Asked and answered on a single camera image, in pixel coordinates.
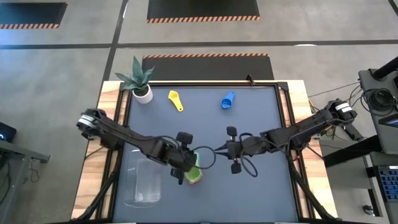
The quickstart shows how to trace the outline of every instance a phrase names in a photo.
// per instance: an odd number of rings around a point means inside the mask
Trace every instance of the yellow measuring spoon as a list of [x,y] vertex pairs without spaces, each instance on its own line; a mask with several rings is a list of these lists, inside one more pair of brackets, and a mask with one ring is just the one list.
[[180,101],[180,96],[178,93],[174,90],[170,90],[169,93],[169,99],[174,103],[174,106],[177,108],[179,112],[184,110],[184,107],[182,107],[181,101]]

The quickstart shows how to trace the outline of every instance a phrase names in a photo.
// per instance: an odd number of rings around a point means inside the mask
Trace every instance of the potted plant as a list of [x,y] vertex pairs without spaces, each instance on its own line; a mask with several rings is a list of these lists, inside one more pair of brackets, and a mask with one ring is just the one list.
[[127,76],[122,73],[115,73],[115,75],[120,80],[124,81],[123,90],[131,90],[138,102],[149,103],[152,100],[153,94],[148,82],[152,78],[154,68],[155,67],[144,73],[141,64],[138,62],[136,56],[134,56],[132,61],[132,74]]

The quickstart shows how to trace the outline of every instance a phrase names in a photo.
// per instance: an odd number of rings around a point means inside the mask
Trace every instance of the wooden table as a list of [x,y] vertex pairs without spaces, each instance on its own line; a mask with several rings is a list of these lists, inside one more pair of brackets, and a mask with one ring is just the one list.
[[[290,100],[293,107],[294,118],[296,122],[299,122],[312,115],[310,105],[308,103],[308,96],[305,90],[303,80],[279,80],[279,81],[264,81],[264,82],[287,82],[289,86]],[[109,118],[113,118],[116,109],[116,101],[118,98],[120,82],[108,81],[103,83],[101,95],[98,102],[98,108],[105,110]],[[124,118],[124,108],[126,106],[126,97],[122,100],[122,108],[119,116],[118,123],[120,124]],[[287,103],[285,98],[282,97],[282,106],[284,107],[284,116],[287,125],[290,125],[289,113],[287,112]],[[320,145],[317,140],[312,139],[310,147],[322,154]],[[99,141],[91,141],[88,145],[87,154],[100,148]],[[328,176],[323,161],[317,157],[312,151],[304,150],[302,152],[304,159],[305,171],[307,173],[307,179],[311,191],[314,193],[318,201],[326,208],[326,210],[337,217],[335,203],[331,194]],[[101,187],[101,179],[104,171],[104,164],[106,159],[106,150],[99,151],[84,162],[83,170],[80,177],[80,183],[78,186],[75,204],[73,206],[72,218],[79,217],[92,202],[95,195],[98,193]],[[307,202],[303,192],[299,188],[300,203],[302,205],[303,216],[308,217]],[[110,190],[105,197],[104,211],[108,210]]]

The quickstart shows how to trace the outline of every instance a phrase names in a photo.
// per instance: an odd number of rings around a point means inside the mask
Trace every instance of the black floor mat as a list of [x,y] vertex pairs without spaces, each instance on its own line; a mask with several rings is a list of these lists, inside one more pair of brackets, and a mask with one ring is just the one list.
[[155,67],[153,80],[273,80],[268,54],[147,55],[144,71]]
[[256,0],[149,0],[148,23],[255,21]]
[[0,3],[0,29],[58,28],[67,2]]

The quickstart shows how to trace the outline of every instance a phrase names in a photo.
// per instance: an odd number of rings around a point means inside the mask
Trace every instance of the desk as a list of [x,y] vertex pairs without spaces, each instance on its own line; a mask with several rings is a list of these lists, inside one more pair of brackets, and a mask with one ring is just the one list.
[[[292,110],[294,112],[294,119],[296,122],[303,120],[311,115],[310,107],[308,104],[308,98],[305,91],[305,86],[301,80],[285,81],[289,87],[289,97],[292,102]],[[119,114],[118,122],[122,123],[125,117],[125,108],[127,103],[127,97],[119,97],[122,102],[120,108],[116,108],[116,102],[119,95],[119,82],[104,82],[101,96],[99,98],[98,108],[105,110],[108,117],[112,118],[116,114]],[[280,90],[281,96],[284,96],[284,92]],[[290,125],[289,113],[287,112],[287,100],[286,97],[281,97],[282,106],[284,109],[284,118],[286,125]],[[87,153],[94,151],[99,148],[99,142],[92,141],[88,145]],[[320,147],[318,141],[312,140],[310,142],[311,147],[320,152]],[[82,214],[86,207],[94,199],[95,195],[98,193],[101,180],[104,172],[104,165],[106,160],[107,152],[105,150],[92,155],[83,165],[83,170],[81,174],[80,184],[76,194],[75,205],[73,207],[72,218],[76,218]],[[329,213],[336,216],[336,209],[333,201],[333,196],[331,194],[330,185],[328,182],[326,169],[323,161],[319,159],[316,155],[312,154],[311,151],[303,151],[303,161],[304,166],[302,167],[305,171],[308,179],[309,186],[312,192],[315,194],[320,203],[328,210]],[[308,217],[310,210],[307,209],[307,201],[303,196],[301,190],[298,190],[300,196],[300,205],[302,208],[302,213],[304,217]],[[110,191],[104,200],[103,214],[100,217],[107,217],[106,212],[109,210],[109,200]]]

